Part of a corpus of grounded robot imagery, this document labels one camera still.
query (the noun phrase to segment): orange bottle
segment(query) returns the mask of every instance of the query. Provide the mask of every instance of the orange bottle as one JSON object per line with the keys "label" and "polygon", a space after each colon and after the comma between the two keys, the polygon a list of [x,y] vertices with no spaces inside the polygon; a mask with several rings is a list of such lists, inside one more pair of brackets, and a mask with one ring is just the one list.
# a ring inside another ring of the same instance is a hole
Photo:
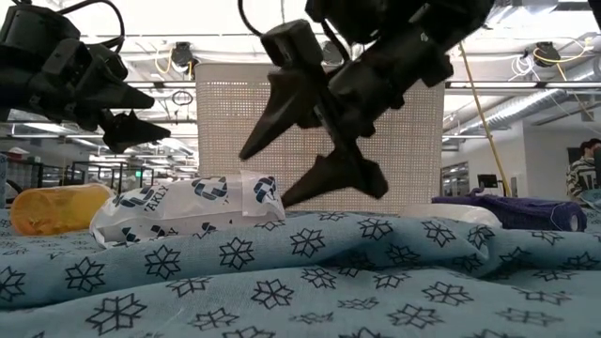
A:
{"label": "orange bottle", "polygon": [[29,189],[10,208],[10,221],[24,236],[51,236],[87,229],[111,190],[101,184]]}

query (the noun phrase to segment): mesh board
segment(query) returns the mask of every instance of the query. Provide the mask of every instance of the mesh board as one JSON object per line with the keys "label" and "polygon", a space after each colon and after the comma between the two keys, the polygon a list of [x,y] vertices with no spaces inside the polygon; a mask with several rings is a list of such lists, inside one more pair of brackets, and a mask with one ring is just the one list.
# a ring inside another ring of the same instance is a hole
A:
{"label": "mesh board", "polygon": [[[270,97],[270,65],[201,64],[196,71],[199,170],[203,176],[239,169],[275,175],[280,192],[313,165],[316,155],[333,150],[323,129],[293,127],[247,162],[239,151]],[[400,206],[429,203],[439,194],[440,139],[444,87],[415,85],[401,111],[390,111],[376,123],[371,139],[360,139],[366,159],[377,161],[390,191],[377,201],[348,189],[320,196],[292,209],[361,210],[396,213]]]}

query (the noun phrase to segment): purple fabric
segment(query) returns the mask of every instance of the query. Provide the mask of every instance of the purple fabric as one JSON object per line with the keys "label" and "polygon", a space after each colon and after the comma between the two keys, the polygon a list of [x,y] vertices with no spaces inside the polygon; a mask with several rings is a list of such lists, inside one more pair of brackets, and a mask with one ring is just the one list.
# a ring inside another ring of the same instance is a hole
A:
{"label": "purple fabric", "polygon": [[482,191],[474,189],[465,197],[434,197],[432,203],[486,208],[506,229],[573,231],[573,216],[578,218],[578,231],[586,229],[586,215],[577,203],[476,195],[479,192]]}

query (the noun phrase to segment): plastic bag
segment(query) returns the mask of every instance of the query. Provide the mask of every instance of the plastic bag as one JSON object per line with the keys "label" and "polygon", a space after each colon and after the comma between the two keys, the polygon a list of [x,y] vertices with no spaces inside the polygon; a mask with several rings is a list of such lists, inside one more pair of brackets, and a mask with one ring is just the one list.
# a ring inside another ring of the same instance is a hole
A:
{"label": "plastic bag", "polygon": [[283,220],[274,177],[205,177],[125,192],[107,201],[90,232],[103,247]]}
{"label": "plastic bag", "polygon": [[502,224],[492,212],[483,207],[424,204],[402,207],[400,216],[413,218],[439,217],[467,223],[478,223],[501,228]]}

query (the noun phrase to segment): blue cloth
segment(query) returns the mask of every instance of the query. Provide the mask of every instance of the blue cloth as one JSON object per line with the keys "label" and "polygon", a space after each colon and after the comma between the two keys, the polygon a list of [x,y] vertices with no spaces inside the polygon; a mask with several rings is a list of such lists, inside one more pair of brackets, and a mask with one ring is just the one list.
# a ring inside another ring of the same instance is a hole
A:
{"label": "blue cloth", "polygon": [[106,251],[0,223],[2,337],[594,337],[601,234],[341,212]]}
{"label": "blue cloth", "polygon": [[586,215],[577,203],[476,195],[482,191],[474,189],[469,196],[434,197],[432,203],[486,208],[497,216],[506,229],[574,231],[571,224],[573,217],[578,220],[577,231],[586,229]]}

